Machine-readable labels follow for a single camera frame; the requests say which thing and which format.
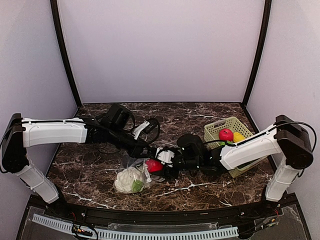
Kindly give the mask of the clear zip top bag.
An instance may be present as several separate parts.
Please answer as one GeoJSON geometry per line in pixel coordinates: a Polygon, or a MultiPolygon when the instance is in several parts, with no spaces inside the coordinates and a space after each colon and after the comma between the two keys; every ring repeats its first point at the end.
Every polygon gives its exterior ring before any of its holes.
{"type": "Polygon", "coordinates": [[[132,158],[123,156],[113,187],[116,193],[135,194],[149,189],[166,179],[162,173],[164,165],[151,158],[132,158]]]}

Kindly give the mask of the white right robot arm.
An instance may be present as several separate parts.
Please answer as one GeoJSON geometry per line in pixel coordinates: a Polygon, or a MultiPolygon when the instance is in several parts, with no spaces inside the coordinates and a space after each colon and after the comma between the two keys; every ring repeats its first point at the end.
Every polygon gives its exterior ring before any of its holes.
{"type": "Polygon", "coordinates": [[[280,165],[267,184],[265,198],[255,205],[255,213],[266,217],[275,208],[287,188],[295,178],[314,161],[316,144],[311,143],[306,127],[309,124],[293,121],[286,115],[279,115],[275,123],[261,132],[238,143],[228,143],[209,150],[213,140],[203,142],[193,134],[178,138],[177,147],[164,147],[156,150],[155,158],[172,167],[173,176],[179,171],[199,170],[209,176],[219,176],[240,165],[281,154],[280,165]]]}

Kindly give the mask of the red fake apple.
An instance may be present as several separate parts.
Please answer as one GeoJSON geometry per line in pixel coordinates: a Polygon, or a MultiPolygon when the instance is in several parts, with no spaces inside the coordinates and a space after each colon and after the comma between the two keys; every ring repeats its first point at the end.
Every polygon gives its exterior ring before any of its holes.
{"type": "Polygon", "coordinates": [[[163,170],[164,165],[161,164],[159,161],[154,159],[148,159],[146,162],[146,167],[149,173],[159,172],[163,170]]]}

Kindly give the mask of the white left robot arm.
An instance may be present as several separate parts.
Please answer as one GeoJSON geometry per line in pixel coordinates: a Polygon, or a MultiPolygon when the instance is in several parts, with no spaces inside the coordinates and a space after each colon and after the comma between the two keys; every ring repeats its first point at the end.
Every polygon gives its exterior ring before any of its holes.
{"type": "Polygon", "coordinates": [[[112,104],[108,112],[98,116],[70,119],[31,119],[12,115],[0,141],[0,172],[18,176],[36,192],[60,218],[67,218],[70,206],[61,198],[57,187],[28,159],[27,149],[46,144],[108,143],[126,150],[134,158],[143,155],[149,144],[139,136],[151,122],[144,121],[126,129],[133,113],[119,104],[112,104]]]}

